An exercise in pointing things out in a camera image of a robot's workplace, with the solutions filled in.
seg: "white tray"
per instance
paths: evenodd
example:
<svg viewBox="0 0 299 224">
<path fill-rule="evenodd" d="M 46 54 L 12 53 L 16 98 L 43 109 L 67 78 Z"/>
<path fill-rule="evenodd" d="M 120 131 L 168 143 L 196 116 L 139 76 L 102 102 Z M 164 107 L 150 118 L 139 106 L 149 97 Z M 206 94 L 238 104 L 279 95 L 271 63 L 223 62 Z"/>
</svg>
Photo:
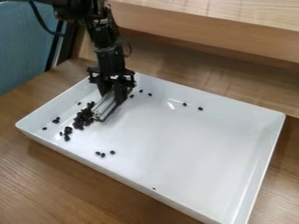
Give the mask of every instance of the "white tray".
<svg viewBox="0 0 299 224">
<path fill-rule="evenodd" d="M 17 127 L 199 221 L 247 223 L 285 115 L 143 74 L 137 74 L 136 81 L 134 98 L 105 123 L 75 130 L 69 142 L 59 132 L 72 125 L 87 102 L 100 99 L 87 79 Z M 60 124 L 52 123 L 57 116 Z M 106 157 L 96 156 L 96 151 Z"/>
</svg>

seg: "table surface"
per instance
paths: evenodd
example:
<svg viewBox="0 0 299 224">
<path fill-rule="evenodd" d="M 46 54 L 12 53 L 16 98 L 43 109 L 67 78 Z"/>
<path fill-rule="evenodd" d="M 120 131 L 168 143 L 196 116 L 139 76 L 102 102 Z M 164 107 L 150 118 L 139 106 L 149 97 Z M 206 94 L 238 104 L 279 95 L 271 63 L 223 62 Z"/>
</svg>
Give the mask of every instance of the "table surface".
<svg viewBox="0 0 299 224">
<path fill-rule="evenodd" d="M 1 223 L 199 223 L 15 128 L 16 121 L 86 77 L 90 63 L 68 60 L 0 97 Z M 288 117 L 250 223 L 299 222 L 298 135 L 299 119 Z"/>
</svg>

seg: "blue panel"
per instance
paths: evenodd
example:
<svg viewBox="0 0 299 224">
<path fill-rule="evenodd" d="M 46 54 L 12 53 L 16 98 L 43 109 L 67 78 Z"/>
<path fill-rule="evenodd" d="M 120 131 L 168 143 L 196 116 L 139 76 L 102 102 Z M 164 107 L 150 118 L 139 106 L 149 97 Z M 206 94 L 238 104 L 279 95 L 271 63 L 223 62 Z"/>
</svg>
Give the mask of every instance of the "blue panel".
<svg viewBox="0 0 299 224">
<path fill-rule="evenodd" d="M 57 20 L 50 5 L 37 3 L 50 30 Z M 43 73 L 53 35 L 39 25 L 28 3 L 0 3 L 0 94 Z"/>
</svg>

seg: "cable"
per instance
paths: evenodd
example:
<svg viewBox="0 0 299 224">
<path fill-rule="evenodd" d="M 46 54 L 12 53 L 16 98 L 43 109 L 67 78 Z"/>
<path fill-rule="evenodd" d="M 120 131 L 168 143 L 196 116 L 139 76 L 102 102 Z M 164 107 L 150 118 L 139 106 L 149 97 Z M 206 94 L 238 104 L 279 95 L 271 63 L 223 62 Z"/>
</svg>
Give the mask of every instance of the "cable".
<svg viewBox="0 0 299 224">
<path fill-rule="evenodd" d="M 35 3 L 32 0 L 29 0 L 28 3 L 31 6 L 31 8 L 32 8 L 32 10 L 34 12 L 34 15 L 37 18 L 39 24 L 44 28 L 45 31 L 51 33 L 52 35 L 57 35 L 57 36 L 60 36 L 60 37 L 65 37 L 65 35 L 62 34 L 62 33 L 60 33 L 60 32 L 50 31 L 49 28 L 46 26 L 43 18 L 40 16 L 40 14 L 38 12 L 38 8 L 35 5 Z"/>
</svg>

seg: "pile of black beads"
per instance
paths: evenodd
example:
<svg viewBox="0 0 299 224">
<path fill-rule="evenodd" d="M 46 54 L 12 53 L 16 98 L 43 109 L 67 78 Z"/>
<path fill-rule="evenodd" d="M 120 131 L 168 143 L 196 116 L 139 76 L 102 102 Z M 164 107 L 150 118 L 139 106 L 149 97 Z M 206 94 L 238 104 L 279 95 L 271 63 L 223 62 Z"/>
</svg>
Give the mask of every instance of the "pile of black beads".
<svg viewBox="0 0 299 224">
<path fill-rule="evenodd" d="M 84 126 L 89 126 L 94 122 L 94 112 L 91 111 L 91 108 L 94 106 L 94 104 L 94 101 L 89 102 L 86 108 L 77 113 L 77 116 L 73 119 L 73 127 L 75 129 L 83 130 Z"/>
</svg>

